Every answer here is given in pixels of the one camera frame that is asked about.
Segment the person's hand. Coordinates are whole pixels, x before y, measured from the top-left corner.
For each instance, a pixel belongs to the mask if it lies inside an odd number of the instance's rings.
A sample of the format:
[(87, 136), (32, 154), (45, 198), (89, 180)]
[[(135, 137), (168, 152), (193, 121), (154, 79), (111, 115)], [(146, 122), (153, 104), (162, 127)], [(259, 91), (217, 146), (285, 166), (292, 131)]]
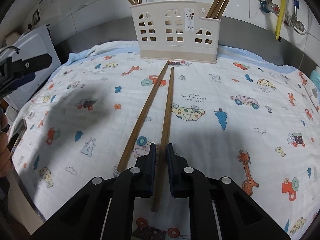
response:
[(1, 178), (6, 177), (8, 173), (12, 170), (13, 163), (10, 157), (10, 151), (7, 148), (8, 135), (1, 131), (0, 136), (0, 176)]

